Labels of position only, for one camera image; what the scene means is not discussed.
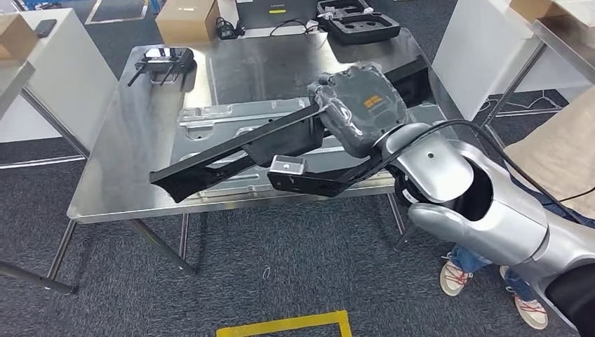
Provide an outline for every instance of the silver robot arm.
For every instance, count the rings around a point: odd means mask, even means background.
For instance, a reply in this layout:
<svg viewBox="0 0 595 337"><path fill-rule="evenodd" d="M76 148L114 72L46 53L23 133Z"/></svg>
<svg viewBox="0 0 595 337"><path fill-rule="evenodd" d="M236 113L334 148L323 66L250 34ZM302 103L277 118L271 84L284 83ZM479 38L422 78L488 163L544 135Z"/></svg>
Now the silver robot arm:
<svg viewBox="0 0 595 337"><path fill-rule="evenodd" d="M427 128L409 124L391 134L383 156ZM595 230L543 209L480 150L437 133L393 166L407 182L396 192L420 196L409 198L416 226L510 266L582 336L595 336Z"/></svg>

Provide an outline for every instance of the table leg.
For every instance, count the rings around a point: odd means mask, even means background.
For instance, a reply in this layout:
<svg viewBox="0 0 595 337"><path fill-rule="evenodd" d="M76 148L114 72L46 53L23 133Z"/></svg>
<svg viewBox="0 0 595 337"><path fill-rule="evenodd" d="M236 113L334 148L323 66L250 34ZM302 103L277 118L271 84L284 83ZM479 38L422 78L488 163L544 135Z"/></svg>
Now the table leg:
<svg viewBox="0 0 595 337"><path fill-rule="evenodd" d="M498 132L496 132L496 130L493 128L492 124L486 124L484 128L486 128L486 131L492 136L492 138L494 138L496 144L498 144L501 149L506 147L506 144L504 144L504 141L501 139L500 135L498 135Z"/></svg>
<svg viewBox="0 0 595 337"><path fill-rule="evenodd" d="M72 239L72 233L74 233L74 228L76 228L76 221L70 220L68 222L68 226L66 227L66 232L64 232L64 236L62 236L62 241L58 246L58 252L56 252L54 261L52 262L52 265L50 267L50 271L48 272L49 279L54 280L58 275L58 270L60 269L60 265L62 265L62 260L64 260L66 249L68 248L70 239Z"/></svg>
<svg viewBox="0 0 595 337"><path fill-rule="evenodd" d="M394 246L395 250L399 250L401 249L401 247L406 244L407 242L409 242L409 237L415 232L416 227L415 226L411 226L411 228L409 228L408 230L405 231L405 233L403 233L403 235L401 235L401 237L399 237L398 240L396 240L396 244Z"/></svg>
<svg viewBox="0 0 595 337"><path fill-rule="evenodd" d="M28 272L22 268L19 268L16 265L11 265L10 263L6 262L0 262L0 274L12 276L17 279L23 279L46 289L52 289L67 295L73 293L76 289L73 286L69 286L46 277L41 277L39 275L33 274L32 272Z"/></svg>
<svg viewBox="0 0 595 337"><path fill-rule="evenodd" d="M506 102L508 102L510 96L521 85L529 71L533 68L533 65L535 65L537 60L539 60L541 55L543 55L543 52L545 51L546 47L547 45L545 44L545 42L540 41L540 44L537 45L537 48L533 51L531 56L529 56L529 59L527 60L527 62L525 62L525 64L521 68L521 71L514 77L508 88L506 88L506 91L502 94L502 97L498 100L496 106L494 106L494 108L488 114L486 119L481 123L482 128L485 125L489 125L492 122L492 120L494 120L494 118L496 118L496 116L500 113L500 111L502 111L502 108L504 107L504 105L506 105Z"/></svg>
<svg viewBox="0 0 595 337"><path fill-rule="evenodd" d="M51 111L35 97L29 88L24 87L20 95L37 111L64 139L85 158L89 158L89 150L81 141L70 132Z"/></svg>
<svg viewBox="0 0 595 337"><path fill-rule="evenodd" d="M163 254L169 261L173 262L181 270L184 270L189 275L194 275L196 272L190 267L186 261L181 259L176 252L172 250L157 234L155 234L144 222L139 219L126 220L140 236L144 237L151 245Z"/></svg>
<svg viewBox="0 0 595 337"><path fill-rule="evenodd" d="M180 257L186 261L186 243L188 242L188 221L190 214L182 214L182 234L180 235Z"/></svg>
<svg viewBox="0 0 595 337"><path fill-rule="evenodd" d="M394 198L394 193L387 194L389 197L389 204L391 205L392 215L394 220L396 221L396 228L399 230L399 234L403 235L405 233L405 224L403 223L403 218L399 213L399 208L396 204L396 200Z"/></svg>

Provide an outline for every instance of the cardboard box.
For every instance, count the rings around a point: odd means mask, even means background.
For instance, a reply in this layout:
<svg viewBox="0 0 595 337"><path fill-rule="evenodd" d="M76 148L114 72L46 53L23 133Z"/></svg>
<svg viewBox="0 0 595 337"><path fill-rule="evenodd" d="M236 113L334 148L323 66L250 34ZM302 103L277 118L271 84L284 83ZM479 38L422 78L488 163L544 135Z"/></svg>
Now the cardboard box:
<svg viewBox="0 0 595 337"><path fill-rule="evenodd" d="M566 11L551 0L512 0L510 7L521 14L529 23L540 18L567 15Z"/></svg>
<svg viewBox="0 0 595 337"><path fill-rule="evenodd" d="M37 35L20 14L0 15L0 60L25 60Z"/></svg>
<svg viewBox="0 0 595 337"><path fill-rule="evenodd" d="M214 40L219 16L217 0L168 0L155 21L163 42L173 46Z"/></svg>

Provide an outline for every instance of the metal table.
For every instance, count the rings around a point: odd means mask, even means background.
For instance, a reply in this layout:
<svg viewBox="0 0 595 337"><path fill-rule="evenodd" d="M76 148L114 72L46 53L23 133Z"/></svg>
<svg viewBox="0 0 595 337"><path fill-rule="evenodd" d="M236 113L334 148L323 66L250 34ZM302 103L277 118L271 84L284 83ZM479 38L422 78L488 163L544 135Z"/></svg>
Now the metal table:
<svg viewBox="0 0 595 337"><path fill-rule="evenodd" d="M68 156L61 158L40 159L23 161L19 163L0 164L1 169L16 169L28 166L40 166L52 164L55 162L66 162L78 160L82 157L88 158L89 151L62 122L38 99L27 82L35 73L34 67L27 61L3 61L0 62L0 118L4 116L8 107L12 104L18 95L21 95L62 137L80 154L77 156ZM54 257L47 277L36 275L24 270L16 265L0 261L0 274L27 279L39 286L47 289L53 289L61 293L71 293L75 290L74 286L66 285L55 280L62 259L66 254L68 243L72 238L72 233L76 227L76 222L70 220L62 241L58 246L58 251Z"/></svg>
<svg viewBox="0 0 595 337"><path fill-rule="evenodd" d="M504 94L502 94L494 109L481 124L502 148L504 147L504 143L491 123L501 113L502 108L506 105L510 96L521 85L547 47L556 51L566 62L584 76L585 79L595 84L595 49L589 47L580 39L582 35L581 29L579 23L571 15L537 19L533 23L531 30L540 38L540 43L510 83L510 86L504 91Z"/></svg>
<svg viewBox="0 0 595 337"><path fill-rule="evenodd" d="M187 80L193 82L194 88L186 94L180 93L180 80L160 87L151 85L148 77L140 77L132 87L126 86L135 73L134 63L151 47L155 46L132 50L67 214L78 223L124 220L189 274L194 273L194 268L185 262L188 214L325 198L270 189L194 197L176 204L161 188L150 185L148 179L150 171L162 169L171 162L180 110L304 97L307 84L321 72L338 72L354 62L373 61L395 77L418 70L426 76L431 87L430 103L413 108L420 120L428 116L434 116L427 121L430 123L461 118L406 29L401 30L397 38L365 46L338 46L326 34L191 45L197 67ZM478 144L472 132L458 135L469 143ZM393 192L393 178L381 172L352 186L341 197ZM399 210L394 197L389 196L399 232L403 234L405 228ZM175 214L184 215L178 253L140 220Z"/></svg>

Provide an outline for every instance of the sneaker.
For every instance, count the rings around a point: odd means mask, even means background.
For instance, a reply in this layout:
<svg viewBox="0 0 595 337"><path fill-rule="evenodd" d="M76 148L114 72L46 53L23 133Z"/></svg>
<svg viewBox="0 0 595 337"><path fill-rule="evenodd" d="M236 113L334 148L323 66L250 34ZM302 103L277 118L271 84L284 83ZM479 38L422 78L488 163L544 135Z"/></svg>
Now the sneaker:
<svg viewBox="0 0 595 337"><path fill-rule="evenodd" d="M446 295L456 296L463 290L463 287L473 277L473 274L462 271L452 263L450 261L450 253L442 256L442 258L448 261L442 267L442 271L440 271L440 287Z"/></svg>
<svg viewBox="0 0 595 337"><path fill-rule="evenodd" d="M508 270L508 266L500 266L500 276L504 279L504 275ZM507 286L506 290L514 294L514 304L516 309L519 311L521 318L530 327L543 330L547 326L547 313L545 309L537 300L524 301L519 298L518 295L512 290L511 287Z"/></svg>

